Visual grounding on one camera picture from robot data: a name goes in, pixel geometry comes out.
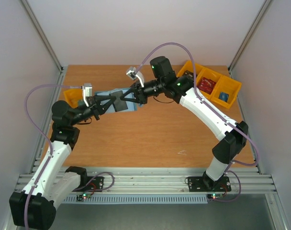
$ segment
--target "black object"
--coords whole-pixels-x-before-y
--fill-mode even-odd
[[[69,144],[71,149],[74,148],[78,141],[79,129],[72,126],[58,126],[56,123],[52,124],[51,142],[62,141],[65,145]]]
[[[183,73],[183,76],[187,76],[187,77],[193,79],[193,72],[190,72],[190,71],[186,70],[186,71]]]
[[[165,56],[160,56],[152,59],[150,61],[150,65],[152,67],[154,77],[157,79],[174,73],[169,59]]]
[[[113,104],[116,100],[114,96],[92,96],[86,98],[89,107],[82,103],[77,108],[72,108],[65,101],[57,101],[52,106],[52,120],[54,123],[61,127],[68,127],[76,125],[82,121],[85,121],[92,116],[99,120],[99,116],[103,115],[106,110]],[[102,101],[109,100],[104,105],[101,104]]]
[[[145,82],[144,87],[141,87],[139,82],[135,82],[120,99],[122,101],[146,104],[148,97],[164,93],[165,96],[179,104],[180,98],[185,96],[186,91],[193,87],[193,79],[189,76],[177,78],[170,61],[164,56],[151,60],[150,65],[156,80]],[[133,99],[126,98],[130,93],[133,93]]]
[[[89,181],[88,176],[87,176],[87,170],[85,168],[81,168],[77,166],[70,166],[65,171],[65,173],[68,173],[68,172],[73,172],[73,173],[76,173],[77,175],[80,175],[80,183],[78,187],[85,186],[87,182]]]
[[[90,181],[91,179],[93,178],[93,176],[88,176],[87,177],[87,182]],[[104,185],[104,177],[103,176],[97,176],[96,178],[94,178],[90,184],[94,184],[96,186],[96,189],[102,189],[103,188],[103,185]],[[92,185],[87,185],[85,188],[82,188],[80,190],[78,190],[78,192],[85,192],[85,191],[88,191],[88,190],[92,190]]]
[[[16,226],[24,227],[24,206],[27,194],[24,192],[12,193],[10,207],[13,222]],[[53,201],[41,197],[41,193],[31,195],[28,206],[28,225],[32,229],[48,230],[55,219],[56,209]]]
[[[227,176],[221,177],[219,183],[217,183],[212,189],[209,189],[206,184],[203,182],[202,176],[190,176],[187,177],[187,184],[189,188],[189,192],[225,192],[225,188],[221,186],[224,185],[226,187],[227,192],[232,191],[231,185],[227,185],[230,182]]]
[[[113,108],[115,109],[115,112],[119,112],[119,111],[128,109],[126,102],[120,100],[120,97],[123,95],[122,90],[112,92],[109,95],[116,97],[116,100],[112,104]]]
[[[236,127],[247,134],[248,125],[242,121]],[[223,164],[229,164],[231,160],[246,146],[244,138],[236,130],[226,133],[226,136],[212,149],[214,157]]]
[[[83,201],[83,195],[77,195],[77,201]]]

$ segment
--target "white wall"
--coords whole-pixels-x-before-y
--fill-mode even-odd
[[[291,224],[291,0],[274,1],[239,63],[240,101]]]
[[[58,71],[17,0],[0,1],[0,229],[20,173],[26,173],[38,135],[23,110],[27,92],[55,83]],[[31,116],[41,123],[51,90],[35,92]]]
[[[263,0],[29,0],[61,64],[140,64],[179,42],[204,65],[229,65]],[[157,56],[189,57],[178,47]]]

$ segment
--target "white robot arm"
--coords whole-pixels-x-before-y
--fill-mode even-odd
[[[147,98],[164,93],[176,103],[194,113],[220,141],[213,148],[214,158],[204,172],[203,184],[211,191],[222,178],[231,160],[241,151],[246,144],[246,139],[226,124],[230,123],[247,134],[246,123],[237,123],[227,117],[214,105],[212,105],[200,92],[198,98],[194,91],[193,80],[188,76],[177,78],[170,62],[165,57],[157,57],[150,62],[156,80],[144,82],[143,75],[130,68],[127,75],[135,80],[131,88],[126,91],[120,100],[138,104],[146,104]],[[56,210],[66,196],[78,187],[85,186],[87,173],[85,169],[75,167],[68,169],[64,177],[55,185],[56,175],[65,159],[72,152],[79,135],[75,124],[94,116],[104,114],[109,106],[117,99],[115,96],[91,96],[91,85],[85,84],[83,89],[84,103],[78,108],[71,108],[65,101],[57,101],[52,106],[53,133],[51,137],[51,152],[48,149],[35,175],[25,186],[21,193],[14,192],[10,198],[11,213],[17,226],[24,226],[24,207],[28,205],[28,224],[31,228],[47,230],[51,227]]]

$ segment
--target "red object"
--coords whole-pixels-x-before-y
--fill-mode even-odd
[[[202,90],[205,93],[211,94],[213,92],[213,88],[216,85],[216,82],[214,82],[211,79],[207,79],[207,78],[202,78],[198,88],[199,90]]]

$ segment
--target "wooden surface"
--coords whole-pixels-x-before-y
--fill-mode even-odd
[[[128,67],[69,66],[64,85],[90,82],[94,92],[127,88],[133,83],[125,74]],[[181,66],[173,68],[178,72]],[[209,68],[228,76],[225,66]],[[144,66],[142,73],[146,81],[154,78],[149,66]],[[64,100],[62,92],[59,99]],[[170,101],[164,95],[158,99]],[[236,121],[242,120],[237,103],[229,110],[218,108]],[[135,112],[105,114],[99,121],[93,119],[90,125],[78,128],[78,142],[65,166],[208,167],[212,148],[218,143],[209,128],[189,110],[153,98]],[[236,159],[252,162],[249,145]]]

